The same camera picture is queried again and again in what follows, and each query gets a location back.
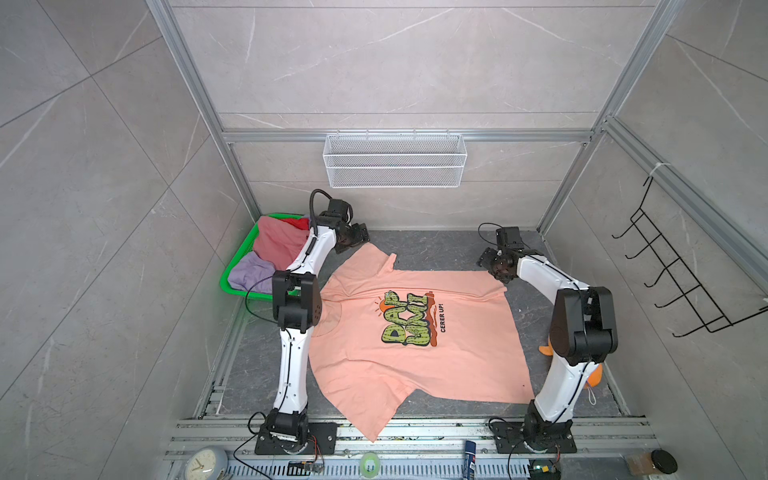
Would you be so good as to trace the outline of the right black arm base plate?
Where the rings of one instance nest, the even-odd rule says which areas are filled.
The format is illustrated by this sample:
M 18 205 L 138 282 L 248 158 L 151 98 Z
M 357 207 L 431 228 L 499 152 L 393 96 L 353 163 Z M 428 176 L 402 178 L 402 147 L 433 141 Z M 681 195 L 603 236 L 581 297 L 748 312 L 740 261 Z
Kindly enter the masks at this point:
M 577 452 L 571 432 L 572 421 L 525 424 L 491 418 L 487 426 L 493 436 L 498 453 L 502 454 L 571 454 Z

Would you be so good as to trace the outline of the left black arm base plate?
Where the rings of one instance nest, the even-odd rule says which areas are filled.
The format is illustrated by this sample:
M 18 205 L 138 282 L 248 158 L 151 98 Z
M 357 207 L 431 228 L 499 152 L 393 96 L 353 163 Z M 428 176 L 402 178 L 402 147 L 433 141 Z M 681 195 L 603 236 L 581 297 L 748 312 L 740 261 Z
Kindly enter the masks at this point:
M 275 433 L 261 428 L 257 433 L 256 455 L 331 455 L 335 451 L 339 425 L 310 422 L 299 425 L 299 436 Z

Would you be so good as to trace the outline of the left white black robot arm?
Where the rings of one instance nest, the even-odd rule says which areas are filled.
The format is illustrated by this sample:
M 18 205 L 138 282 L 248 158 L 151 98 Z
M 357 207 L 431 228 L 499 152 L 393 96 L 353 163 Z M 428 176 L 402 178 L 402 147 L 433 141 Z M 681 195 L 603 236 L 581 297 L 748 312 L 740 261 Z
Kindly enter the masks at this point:
M 342 253 L 369 241 L 367 227 L 353 221 L 352 206 L 328 197 L 321 213 L 314 210 L 315 189 L 309 199 L 309 235 L 296 259 L 272 278 L 273 318 L 280 330 L 279 386 L 265 420 L 265 434 L 288 451 L 309 441 L 307 370 L 314 327 L 322 314 L 317 274 L 330 252 Z

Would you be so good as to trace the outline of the peach pink printed t-shirt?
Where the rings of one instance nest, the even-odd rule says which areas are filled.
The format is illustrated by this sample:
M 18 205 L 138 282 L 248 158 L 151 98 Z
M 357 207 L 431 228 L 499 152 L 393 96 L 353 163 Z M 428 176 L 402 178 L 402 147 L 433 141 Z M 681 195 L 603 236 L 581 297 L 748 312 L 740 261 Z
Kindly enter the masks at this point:
M 309 362 L 322 394 L 369 441 L 416 390 L 526 404 L 534 393 L 506 287 L 482 271 L 404 271 L 365 244 L 321 291 Z

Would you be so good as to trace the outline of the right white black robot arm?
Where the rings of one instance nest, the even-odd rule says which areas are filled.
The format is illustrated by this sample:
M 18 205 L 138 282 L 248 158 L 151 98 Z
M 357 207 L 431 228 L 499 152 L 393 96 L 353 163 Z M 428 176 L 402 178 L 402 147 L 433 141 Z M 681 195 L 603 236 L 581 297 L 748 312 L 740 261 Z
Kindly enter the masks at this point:
M 504 284 L 515 279 L 528 283 L 553 305 L 548 334 L 552 361 L 513 448 L 543 453 L 558 447 L 573 452 L 567 443 L 573 439 L 575 404 L 589 377 L 618 347 L 611 291 L 562 271 L 529 248 L 517 227 L 498 225 L 495 246 L 483 252 L 477 265 Z

